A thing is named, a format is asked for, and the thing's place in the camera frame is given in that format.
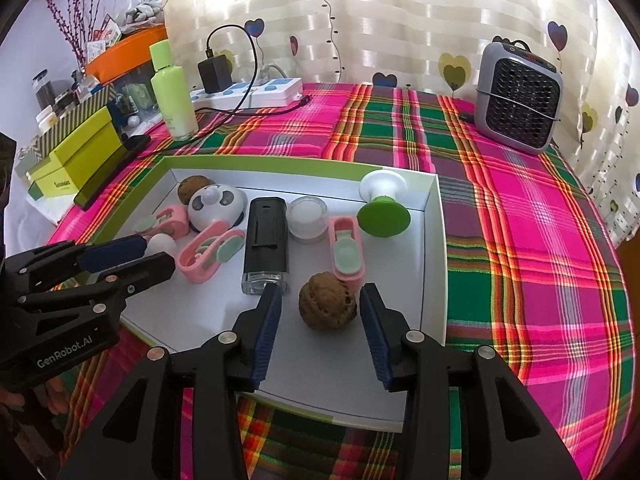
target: orange storage bin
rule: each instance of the orange storage bin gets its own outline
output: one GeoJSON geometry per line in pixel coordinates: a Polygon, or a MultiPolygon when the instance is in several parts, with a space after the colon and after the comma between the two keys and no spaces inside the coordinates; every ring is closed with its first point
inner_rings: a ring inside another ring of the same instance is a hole
{"type": "Polygon", "coordinates": [[[86,66],[86,72],[107,84],[127,72],[151,61],[149,47],[166,40],[166,27],[156,25],[119,41],[86,66]]]}

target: panda nose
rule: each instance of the panda nose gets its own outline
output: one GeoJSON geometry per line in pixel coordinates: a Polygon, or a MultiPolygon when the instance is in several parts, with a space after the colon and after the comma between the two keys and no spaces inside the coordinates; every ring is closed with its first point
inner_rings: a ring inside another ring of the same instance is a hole
{"type": "Polygon", "coordinates": [[[220,190],[217,187],[207,187],[202,192],[202,203],[206,205],[214,205],[220,202],[220,190]]]}

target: striped sheer curtain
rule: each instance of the striped sheer curtain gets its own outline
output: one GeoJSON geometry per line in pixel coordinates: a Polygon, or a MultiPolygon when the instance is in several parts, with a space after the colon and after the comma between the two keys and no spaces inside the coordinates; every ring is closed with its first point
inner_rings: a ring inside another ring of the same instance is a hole
{"type": "MultiPolygon", "coordinates": [[[[495,36],[524,40],[562,71],[554,140],[615,244],[640,224],[640,128],[633,117],[639,53],[607,0],[168,0],[174,53],[194,88],[205,40],[244,25],[260,60],[307,81],[374,83],[474,101],[482,51],[495,36]]],[[[249,79],[246,37],[212,38],[249,79]]]]}

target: space heater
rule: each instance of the space heater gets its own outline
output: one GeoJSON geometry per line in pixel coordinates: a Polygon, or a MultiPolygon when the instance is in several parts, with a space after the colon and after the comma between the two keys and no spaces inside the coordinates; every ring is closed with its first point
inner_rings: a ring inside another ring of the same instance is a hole
{"type": "Polygon", "coordinates": [[[482,54],[474,121],[483,135],[537,155],[560,119],[556,67],[514,44],[494,41],[482,54]]]}

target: power adapter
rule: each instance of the power adapter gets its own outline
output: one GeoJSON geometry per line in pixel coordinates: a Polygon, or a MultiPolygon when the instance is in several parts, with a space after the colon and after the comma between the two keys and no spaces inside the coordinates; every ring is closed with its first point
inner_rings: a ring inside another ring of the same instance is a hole
{"type": "Polygon", "coordinates": [[[228,60],[222,54],[214,57],[212,52],[207,51],[207,59],[198,63],[198,71],[207,94],[222,92],[234,83],[231,81],[228,60]]]}

